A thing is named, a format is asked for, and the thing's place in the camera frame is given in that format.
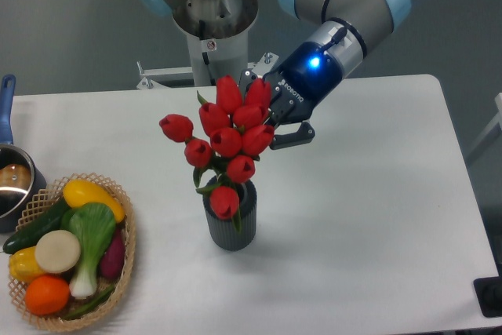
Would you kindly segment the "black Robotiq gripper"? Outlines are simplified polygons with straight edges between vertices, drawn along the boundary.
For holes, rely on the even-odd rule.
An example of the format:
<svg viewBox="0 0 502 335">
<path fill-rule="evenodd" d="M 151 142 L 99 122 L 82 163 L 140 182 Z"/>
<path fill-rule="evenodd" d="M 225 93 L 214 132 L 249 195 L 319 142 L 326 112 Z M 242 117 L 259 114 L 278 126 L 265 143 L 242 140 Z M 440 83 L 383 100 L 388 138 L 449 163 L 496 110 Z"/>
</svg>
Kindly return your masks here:
<svg viewBox="0 0 502 335">
<path fill-rule="evenodd" d="M 313 109 L 342 81 L 342 66 L 316 42 L 304 42 L 286 60 L 264 76 L 271 84 L 269 125 L 297 123 L 310 118 Z M 261 97 L 262 77 L 250 69 L 243 70 L 238 82 L 242 98 L 249 90 Z M 271 150 L 309 144 L 315 130 L 301 122 L 291 133 L 275 134 Z"/>
</svg>

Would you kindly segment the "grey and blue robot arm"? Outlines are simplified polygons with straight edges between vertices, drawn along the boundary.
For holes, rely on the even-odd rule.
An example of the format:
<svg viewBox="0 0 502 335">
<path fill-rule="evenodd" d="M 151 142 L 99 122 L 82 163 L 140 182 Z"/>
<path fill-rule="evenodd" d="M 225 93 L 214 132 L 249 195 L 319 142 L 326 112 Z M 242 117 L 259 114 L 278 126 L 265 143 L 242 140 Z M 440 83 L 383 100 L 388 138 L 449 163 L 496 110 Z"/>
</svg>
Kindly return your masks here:
<svg viewBox="0 0 502 335">
<path fill-rule="evenodd" d="M 411 0 L 278 0 L 280 8 L 316 31 L 284 60 L 264 57 L 248 67 L 248 33 L 257 0 L 141 0 L 154 14 L 171 16 L 185 34 L 195 85 L 224 75 L 246 92 L 255 77 L 271 84 L 268 123 L 297 124 L 277 135 L 274 149 L 310 142 L 313 110 L 408 16 Z"/>
</svg>

